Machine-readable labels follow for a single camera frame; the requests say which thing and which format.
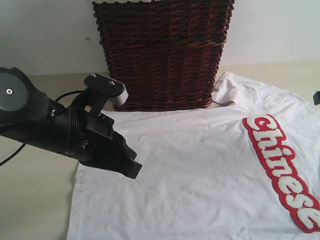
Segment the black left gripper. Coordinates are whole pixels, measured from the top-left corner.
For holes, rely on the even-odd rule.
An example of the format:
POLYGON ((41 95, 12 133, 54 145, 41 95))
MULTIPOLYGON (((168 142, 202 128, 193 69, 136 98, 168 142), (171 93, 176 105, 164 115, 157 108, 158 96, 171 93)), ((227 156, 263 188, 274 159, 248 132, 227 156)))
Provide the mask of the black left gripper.
POLYGON ((114 120, 100 114, 92 123, 92 128, 89 128, 86 111, 69 107, 62 112, 62 155, 87 167, 136 179, 143 165, 135 161, 137 153, 113 129, 114 120))

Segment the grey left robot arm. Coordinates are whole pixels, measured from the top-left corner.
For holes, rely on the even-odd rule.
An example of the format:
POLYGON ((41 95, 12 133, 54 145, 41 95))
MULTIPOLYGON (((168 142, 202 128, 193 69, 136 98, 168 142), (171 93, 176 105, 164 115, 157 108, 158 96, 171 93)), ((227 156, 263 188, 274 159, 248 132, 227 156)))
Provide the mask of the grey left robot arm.
POLYGON ((114 120, 102 113, 107 102, 126 102, 125 85, 98 73, 88 75, 84 84, 65 107, 38 90, 18 68, 1 68, 0 134, 135 179, 142 168, 136 152, 114 130, 114 120))

